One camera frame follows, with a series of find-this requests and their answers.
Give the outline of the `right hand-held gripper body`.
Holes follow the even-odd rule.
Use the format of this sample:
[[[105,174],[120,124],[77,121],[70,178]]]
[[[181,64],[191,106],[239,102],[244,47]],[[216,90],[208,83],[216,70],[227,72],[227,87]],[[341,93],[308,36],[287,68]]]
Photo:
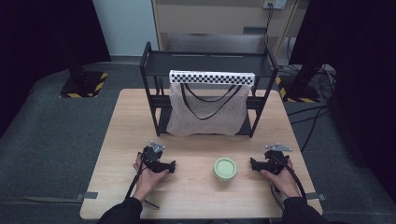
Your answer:
[[[271,146],[265,146],[266,152],[264,157],[268,160],[268,171],[274,175],[278,175],[284,166],[288,163],[289,156],[285,156],[284,152],[292,152],[290,147],[276,143]]]

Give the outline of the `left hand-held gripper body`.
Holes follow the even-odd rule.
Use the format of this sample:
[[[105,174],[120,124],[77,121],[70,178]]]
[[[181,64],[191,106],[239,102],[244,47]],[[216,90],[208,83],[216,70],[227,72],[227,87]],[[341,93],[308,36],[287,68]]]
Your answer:
[[[143,149],[142,162],[154,173],[159,173],[166,169],[165,165],[160,162],[164,150],[165,146],[161,146],[153,141]]]

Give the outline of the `person's right hand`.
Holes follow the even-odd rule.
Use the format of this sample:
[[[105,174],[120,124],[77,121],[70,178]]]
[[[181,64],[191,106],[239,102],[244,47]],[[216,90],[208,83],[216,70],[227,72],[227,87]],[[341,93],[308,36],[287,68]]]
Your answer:
[[[261,170],[261,174],[271,180],[287,198],[302,197],[296,181],[286,168],[278,175],[274,175],[266,170]]]

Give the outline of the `person's left hand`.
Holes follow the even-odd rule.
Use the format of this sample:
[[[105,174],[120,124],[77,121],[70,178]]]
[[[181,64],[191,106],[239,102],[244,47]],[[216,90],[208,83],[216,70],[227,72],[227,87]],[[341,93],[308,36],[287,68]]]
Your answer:
[[[138,174],[136,190],[133,197],[143,203],[150,193],[155,190],[157,185],[169,174],[169,171],[164,170],[160,173],[154,173],[141,161],[141,159],[142,154],[138,153],[133,165]]]

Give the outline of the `grey tape strip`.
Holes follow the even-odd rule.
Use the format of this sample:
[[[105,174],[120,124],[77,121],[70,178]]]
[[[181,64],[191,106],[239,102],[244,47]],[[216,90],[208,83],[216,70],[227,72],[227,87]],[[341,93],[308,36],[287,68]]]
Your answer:
[[[78,193],[76,196],[76,201],[82,203],[85,199],[96,199],[97,196],[97,192],[86,191],[83,193]]]
[[[317,192],[309,192],[305,194],[305,198],[307,200],[319,200],[319,201],[326,201],[326,195],[325,194],[320,194]]]

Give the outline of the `beige mesh bag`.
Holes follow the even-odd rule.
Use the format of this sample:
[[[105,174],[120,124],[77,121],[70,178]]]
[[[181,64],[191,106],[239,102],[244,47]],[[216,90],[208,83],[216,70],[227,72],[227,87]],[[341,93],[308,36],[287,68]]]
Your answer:
[[[172,83],[172,112],[166,131],[192,134],[236,135],[247,116],[249,85]]]

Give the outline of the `black stand base hazard stripes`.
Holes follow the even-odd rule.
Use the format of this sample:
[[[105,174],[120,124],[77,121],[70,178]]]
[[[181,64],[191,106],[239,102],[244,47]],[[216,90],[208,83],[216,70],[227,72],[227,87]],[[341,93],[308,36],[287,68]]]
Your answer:
[[[294,83],[295,77],[280,76],[276,78],[281,99],[290,103],[319,103],[320,97],[315,87],[299,87]]]
[[[102,71],[84,71],[71,75],[60,91],[63,98],[96,97],[103,88],[107,73]]]

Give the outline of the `black white checkered strip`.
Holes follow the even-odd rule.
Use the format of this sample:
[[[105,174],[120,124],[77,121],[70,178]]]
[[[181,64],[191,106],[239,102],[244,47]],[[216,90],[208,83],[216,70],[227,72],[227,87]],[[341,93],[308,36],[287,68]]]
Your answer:
[[[171,83],[205,83],[252,86],[255,83],[255,77],[256,76],[253,73],[184,70],[171,70],[169,72],[169,80]]]

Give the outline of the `black metal shelf rack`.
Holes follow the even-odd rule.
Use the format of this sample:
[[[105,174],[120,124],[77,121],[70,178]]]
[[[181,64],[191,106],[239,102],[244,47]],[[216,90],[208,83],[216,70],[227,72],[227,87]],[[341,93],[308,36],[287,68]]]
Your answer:
[[[276,79],[279,66],[274,54],[267,48],[262,53],[236,52],[182,52],[153,50],[148,42],[139,64],[140,74],[148,97],[155,133],[166,133],[172,108],[169,96],[164,92],[163,81],[168,81],[171,70],[211,72],[251,72],[256,75],[247,109],[254,110],[252,124],[248,117],[237,135],[252,137]]]

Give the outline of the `black curtain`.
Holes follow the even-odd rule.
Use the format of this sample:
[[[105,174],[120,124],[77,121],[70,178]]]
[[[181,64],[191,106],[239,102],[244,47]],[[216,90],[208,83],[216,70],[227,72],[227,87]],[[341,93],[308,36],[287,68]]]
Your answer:
[[[396,203],[396,0],[309,0],[290,61],[303,67],[296,91],[334,68],[337,128]]]
[[[0,136],[40,78],[109,60],[93,0],[0,0]]]

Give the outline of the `light wooden cabinet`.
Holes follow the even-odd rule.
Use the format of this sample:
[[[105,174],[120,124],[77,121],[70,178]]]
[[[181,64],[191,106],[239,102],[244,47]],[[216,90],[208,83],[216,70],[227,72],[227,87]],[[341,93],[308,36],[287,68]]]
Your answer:
[[[284,9],[263,8],[264,0],[151,0],[159,49],[172,34],[256,35],[275,55],[297,36],[310,0],[288,0]]]

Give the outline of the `white wall power outlet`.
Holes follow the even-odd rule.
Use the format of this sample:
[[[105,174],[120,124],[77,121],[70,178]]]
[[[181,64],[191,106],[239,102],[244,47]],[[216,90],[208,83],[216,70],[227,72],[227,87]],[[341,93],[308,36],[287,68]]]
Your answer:
[[[288,0],[264,0],[262,7],[268,9],[284,9]]]

